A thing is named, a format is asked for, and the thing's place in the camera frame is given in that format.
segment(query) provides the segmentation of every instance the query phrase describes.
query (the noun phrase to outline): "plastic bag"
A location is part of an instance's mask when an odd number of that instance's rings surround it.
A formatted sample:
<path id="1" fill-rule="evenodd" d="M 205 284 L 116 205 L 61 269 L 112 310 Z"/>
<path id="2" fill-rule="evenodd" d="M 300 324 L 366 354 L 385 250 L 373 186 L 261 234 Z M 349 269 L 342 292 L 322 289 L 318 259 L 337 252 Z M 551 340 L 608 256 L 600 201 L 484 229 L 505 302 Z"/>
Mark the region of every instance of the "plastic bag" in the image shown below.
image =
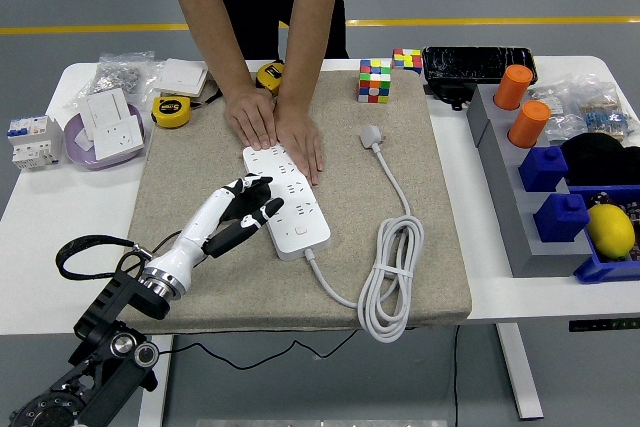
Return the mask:
<path id="1" fill-rule="evenodd" d="M 613 82 L 602 82 L 595 75 L 567 76 L 531 88 L 529 94 L 551 109 L 545 127 L 551 143 L 562 143 L 584 132 L 606 133 L 619 141 L 627 135 L 627 118 Z"/>
<path id="2" fill-rule="evenodd" d="M 161 70 L 154 55 L 154 52 L 102 54 L 86 95 L 120 88 L 129 104 L 144 110 Z"/>
<path id="3" fill-rule="evenodd" d="M 587 132 L 584 115 L 572 96 L 572 80 L 565 78 L 557 82 L 529 89 L 534 100 L 540 100 L 551 109 L 551 117 L 545 133 L 551 144 L 561 144 L 576 135 Z"/>

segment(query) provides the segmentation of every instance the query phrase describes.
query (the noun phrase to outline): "purple plate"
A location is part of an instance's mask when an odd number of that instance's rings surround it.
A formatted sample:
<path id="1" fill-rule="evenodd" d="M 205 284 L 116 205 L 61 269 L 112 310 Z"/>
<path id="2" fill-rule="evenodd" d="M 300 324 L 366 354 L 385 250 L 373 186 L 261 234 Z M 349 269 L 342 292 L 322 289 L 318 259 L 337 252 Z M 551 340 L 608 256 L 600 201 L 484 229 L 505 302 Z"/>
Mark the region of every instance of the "purple plate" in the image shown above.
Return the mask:
<path id="1" fill-rule="evenodd" d="M 140 112 L 138 112 L 138 109 L 136 109 L 133 105 L 128 105 L 131 115 L 135 115 L 138 118 L 138 126 L 140 127 L 142 138 L 144 139 L 144 126 L 142 125 L 142 116 L 140 115 Z M 134 158 L 140 153 L 140 150 L 136 150 L 135 152 L 129 152 L 128 154 L 113 157 L 111 159 L 96 160 L 96 151 L 93 147 L 85 151 L 78 144 L 76 144 L 76 136 L 82 129 L 84 129 L 82 118 L 80 117 L 80 114 L 76 114 L 69 120 L 69 122 L 67 122 L 67 125 L 65 125 L 64 127 L 64 146 L 67 150 L 67 156 L 69 157 L 69 159 L 71 159 L 71 161 L 75 162 L 76 164 L 80 164 L 86 167 L 87 169 L 104 169 L 105 167 L 121 164 L 122 162 L 126 162 L 127 160 Z"/>

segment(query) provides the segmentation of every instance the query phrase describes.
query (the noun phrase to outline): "forearm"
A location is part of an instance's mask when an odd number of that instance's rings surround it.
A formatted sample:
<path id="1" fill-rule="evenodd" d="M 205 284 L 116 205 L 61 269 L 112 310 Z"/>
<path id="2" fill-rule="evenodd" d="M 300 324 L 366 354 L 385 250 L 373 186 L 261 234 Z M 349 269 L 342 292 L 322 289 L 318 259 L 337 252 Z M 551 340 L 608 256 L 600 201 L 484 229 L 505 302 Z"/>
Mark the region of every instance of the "forearm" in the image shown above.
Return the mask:
<path id="1" fill-rule="evenodd" d="M 178 0 L 191 35 L 211 74 L 227 96 L 253 81 L 222 0 Z"/>
<path id="2" fill-rule="evenodd" d="M 308 110 L 327 48 L 334 1 L 294 1 L 279 105 Z"/>

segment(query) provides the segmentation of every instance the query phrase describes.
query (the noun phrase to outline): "hand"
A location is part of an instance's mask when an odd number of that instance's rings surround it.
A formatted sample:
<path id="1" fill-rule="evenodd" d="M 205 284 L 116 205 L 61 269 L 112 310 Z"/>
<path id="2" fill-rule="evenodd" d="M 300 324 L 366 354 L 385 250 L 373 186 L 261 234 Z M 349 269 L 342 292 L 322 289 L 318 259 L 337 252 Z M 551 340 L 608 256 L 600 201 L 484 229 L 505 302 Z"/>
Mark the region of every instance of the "hand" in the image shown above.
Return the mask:
<path id="1" fill-rule="evenodd" d="M 318 172 L 324 170 L 324 160 L 320 135 L 313 119 L 306 111 L 278 104 L 275 124 L 278 140 L 291 160 L 311 185 L 318 185 Z"/>
<path id="2" fill-rule="evenodd" d="M 249 88 L 227 97 L 225 117 L 246 147 L 254 150 L 276 145 L 275 102 L 269 91 Z"/>

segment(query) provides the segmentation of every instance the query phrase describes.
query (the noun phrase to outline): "orange cylinder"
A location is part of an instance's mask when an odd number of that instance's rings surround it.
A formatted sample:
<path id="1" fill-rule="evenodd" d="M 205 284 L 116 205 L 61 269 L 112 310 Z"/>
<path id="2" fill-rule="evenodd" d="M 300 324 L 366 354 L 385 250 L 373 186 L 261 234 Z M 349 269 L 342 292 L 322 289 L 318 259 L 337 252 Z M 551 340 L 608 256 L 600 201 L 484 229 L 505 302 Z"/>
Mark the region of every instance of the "orange cylinder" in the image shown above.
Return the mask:
<path id="1" fill-rule="evenodd" d="M 504 110 L 516 110 L 533 80 L 533 72 L 524 65 L 513 64 L 507 67 L 498 85 L 493 102 Z"/>
<path id="2" fill-rule="evenodd" d="M 509 141 L 521 149 L 530 149 L 536 145 L 549 117 L 551 117 L 551 109 L 544 102 L 539 100 L 525 102 L 507 134 Z"/>

